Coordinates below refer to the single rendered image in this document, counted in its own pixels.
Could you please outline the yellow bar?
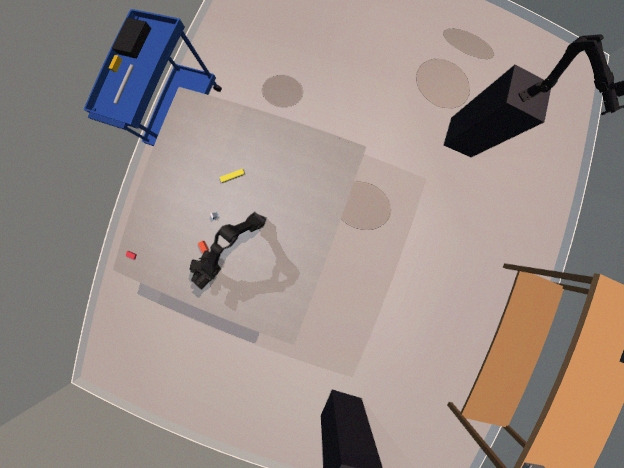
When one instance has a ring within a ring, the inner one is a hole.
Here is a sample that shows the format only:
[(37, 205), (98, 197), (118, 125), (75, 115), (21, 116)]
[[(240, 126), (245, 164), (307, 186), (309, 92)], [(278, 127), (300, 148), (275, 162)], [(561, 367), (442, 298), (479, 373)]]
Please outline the yellow bar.
[(238, 171), (232, 172), (232, 173), (230, 173), (230, 174), (227, 174), (227, 175), (221, 176), (221, 177), (220, 177), (220, 180), (221, 180), (221, 183), (224, 183), (224, 182), (227, 182), (227, 181), (229, 181), (229, 180), (232, 180), (232, 179), (238, 178), (238, 177), (242, 176), (243, 174), (245, 174), (245, 173), (244, 173), (244, 170), (243, 170), (243, 169), (241, 169), (241, 170), (238, 170)]

